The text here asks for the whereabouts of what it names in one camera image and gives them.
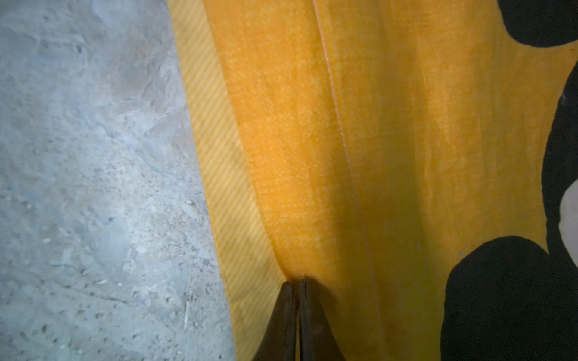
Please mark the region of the yellow printed pillowcase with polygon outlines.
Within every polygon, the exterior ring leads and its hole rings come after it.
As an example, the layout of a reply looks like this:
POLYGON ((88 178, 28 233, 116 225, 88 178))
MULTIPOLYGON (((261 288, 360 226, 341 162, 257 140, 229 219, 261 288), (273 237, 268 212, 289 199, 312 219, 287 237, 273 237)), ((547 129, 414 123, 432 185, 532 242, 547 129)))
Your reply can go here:
POLYGON ((170 1, 236 358, 577 358, 575 1, 170 1))

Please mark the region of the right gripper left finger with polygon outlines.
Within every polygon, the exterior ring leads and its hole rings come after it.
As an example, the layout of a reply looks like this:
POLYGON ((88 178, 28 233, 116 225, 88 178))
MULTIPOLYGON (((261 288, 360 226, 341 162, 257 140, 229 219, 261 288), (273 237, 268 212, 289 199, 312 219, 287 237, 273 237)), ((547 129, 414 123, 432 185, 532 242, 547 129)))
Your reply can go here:
POLYGON ((254 361, 294 361, 296 357, 298 300, 295 286, 284 282, 254 361))

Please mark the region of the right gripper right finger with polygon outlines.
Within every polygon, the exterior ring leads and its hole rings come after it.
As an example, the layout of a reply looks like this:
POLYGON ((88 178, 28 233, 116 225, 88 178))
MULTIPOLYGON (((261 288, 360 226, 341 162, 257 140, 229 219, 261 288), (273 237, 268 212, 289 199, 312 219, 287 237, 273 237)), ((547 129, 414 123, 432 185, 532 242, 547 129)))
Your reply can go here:
POLYGON ((319 285, 311 278, 299 283, 300 359, 344 361, 319 297, 319 285))

